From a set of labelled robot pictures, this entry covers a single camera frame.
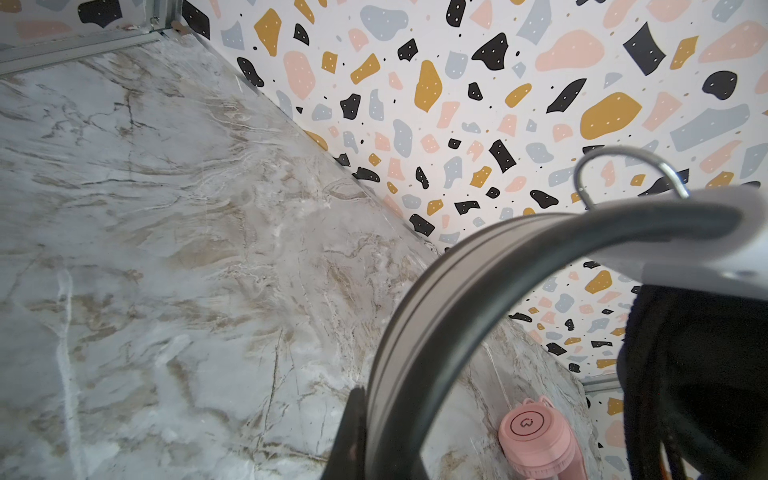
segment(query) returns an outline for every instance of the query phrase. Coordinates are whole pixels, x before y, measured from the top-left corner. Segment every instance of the terrazzo wallpaper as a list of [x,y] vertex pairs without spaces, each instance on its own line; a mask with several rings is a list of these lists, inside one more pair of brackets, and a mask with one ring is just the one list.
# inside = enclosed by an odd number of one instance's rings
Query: terrazzo wallpaper
[[[768,180],[764,0],[189,0],[183,17],[440,252],[584,211],[574,162],[667,158],[689,187]],[[596,200],[659,194],[602,157]],[[613,372],[639,285],[589,259],[510,312],[580,377]]]
[[148,25],[144,0],[0,0],[0,50]]
[[[587,394],[589,416],[598,431],[598,449],[603,459],[603,480],[632,480],[627,463],[627,445],[624,443],[624,392],[620,389]],[[671,478],[669,465],[662,454]],[[684,461],[685,474],[690,480],[699,478],[699,472]]]

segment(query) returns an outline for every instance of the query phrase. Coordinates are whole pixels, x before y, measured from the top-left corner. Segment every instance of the pink water bottle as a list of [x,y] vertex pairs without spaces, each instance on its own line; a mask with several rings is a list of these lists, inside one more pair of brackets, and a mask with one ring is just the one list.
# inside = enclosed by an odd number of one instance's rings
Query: pink water bottle
[[538,402],[525,399],[505,415],[498,440],[512,468],[529,478],[587,480],[571,426],[545,396]]

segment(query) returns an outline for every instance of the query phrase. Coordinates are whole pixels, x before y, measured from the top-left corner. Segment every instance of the metal hook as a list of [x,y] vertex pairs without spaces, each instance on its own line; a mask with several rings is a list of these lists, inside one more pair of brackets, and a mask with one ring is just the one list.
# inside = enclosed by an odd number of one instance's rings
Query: metal hook
[[584,184],[581,182],[581,171],[584,169],[584,165],[597,157],[603,155],[626,155],[628,157],[637,158],[646,164],[655,167],[667,178],[667,181],[672,186],[672,189],[677,193],[680,198],[690,197],[690,191],[686,188],[680,177],[677,176],[677,172],[669,165],[663,158],[659,157],[653,152],[643,150],[636,147],[602,147],[596,148],[590,152],[587,152],[577,163],[574,169],[574,186],[579,197],[584,201],[584,205],[587,210],[594,208],[592,199],[584,189]]

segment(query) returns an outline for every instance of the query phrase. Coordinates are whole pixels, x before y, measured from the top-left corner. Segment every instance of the black fabric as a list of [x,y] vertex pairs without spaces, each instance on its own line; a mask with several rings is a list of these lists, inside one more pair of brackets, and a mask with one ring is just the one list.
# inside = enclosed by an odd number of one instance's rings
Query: black fabric
[[684,457],[708,478],[747,478],[768,432],[768,303],[643,286],[617,365],[633,480],[673,478]]

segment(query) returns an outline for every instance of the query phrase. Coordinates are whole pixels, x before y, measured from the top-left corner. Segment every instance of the marble surface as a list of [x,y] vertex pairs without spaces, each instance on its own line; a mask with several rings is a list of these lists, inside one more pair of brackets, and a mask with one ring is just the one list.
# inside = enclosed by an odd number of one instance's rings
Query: marble surface
[[[0,476],[318,478],[433,248],[193,38],[0,80],[0,139]],[[511,478],[524,394],[586,439],[578,389],[500,327],[430,472]]]

